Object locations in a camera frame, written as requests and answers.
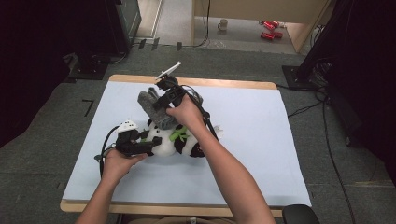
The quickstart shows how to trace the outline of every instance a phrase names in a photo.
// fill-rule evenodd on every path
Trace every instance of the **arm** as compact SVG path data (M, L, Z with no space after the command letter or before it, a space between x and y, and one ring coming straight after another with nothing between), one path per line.
M117 150L106 156L102 179L76 223L106 223L108 208L114 189L129 169L147 157L147 154L126 158Z
M206 128L201 113L191 99L185 95L179 107L169 108L166 112L187 126L198 139L236 222L275 223L250 172Z

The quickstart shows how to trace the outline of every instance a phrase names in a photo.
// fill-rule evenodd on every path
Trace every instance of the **left hand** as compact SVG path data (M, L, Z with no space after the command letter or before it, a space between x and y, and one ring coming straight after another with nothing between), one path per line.
M117 186L120 180L128 174L131 167L145 159L148 155L140 154L133 157L126 157L116 149L110 149L105 158L105 168L102 180L108 184Z

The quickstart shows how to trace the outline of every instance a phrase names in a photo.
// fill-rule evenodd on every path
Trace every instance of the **hand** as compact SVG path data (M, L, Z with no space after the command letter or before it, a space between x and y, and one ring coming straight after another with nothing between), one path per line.
M183 96L178 107L167 108L166 113L175 117L179 124L187 126L190 131L191 128L204 124L201 112L187 94Z
M108 184L117 186L120 180L128 174L131 167L145 159L147 154L140 154L133 157L126 157L116 149L110 149L105 158L105 168L102 180Z

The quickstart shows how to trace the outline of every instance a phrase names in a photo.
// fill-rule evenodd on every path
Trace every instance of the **plush panda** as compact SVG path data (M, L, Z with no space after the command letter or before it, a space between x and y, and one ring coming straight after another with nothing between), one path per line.
M219 128L219 126L214 127L214 129L217 136L222 135L222 130ZM201 158L205 156L201 146L198 143L198 140L186 127L181 125L177 126L175 133L171 135L171 138L174 136L175 149L178 153L194 158Z
M160 156L167 157L171 156L176 152L174 147L174 143L170 140L169 136L175 131L175 129L170 130L161 130L158 126L152 122L148 121L148 136L144 139L144 141L152 141L154 137L161 137L162 142L159 146L154 147L148 155L149 156Z
M222 130L219 126L214 127L218 138L222 136ZM176 151L182 155L194 158L202 158L204 152L198 143L198 140L192 133L182 125L174 129L161 130L151 119L148 121L148 136L143 141L152 141L154 137L161 137L162 143L154 147L148 155L167 157L173 155Z

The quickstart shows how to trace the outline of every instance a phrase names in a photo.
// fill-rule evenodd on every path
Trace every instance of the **red object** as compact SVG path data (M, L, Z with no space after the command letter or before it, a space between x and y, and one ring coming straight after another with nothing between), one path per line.
M269 21L263 22L262 25L271 32L273 32L275 30L275 26L273 24L271 24L271 22L269 22Z
M273 40L274 37L275 37L274 35L271 35L271 34L267 34L267 33L265 33L265 32L262 32L262 38L264 38L264 39Z
M273 35L275 38L282 38L283 33L280 33L280 32L272 32L272 35Z
M279 22L277 21L268 21L270 22L275 28L279 27Z

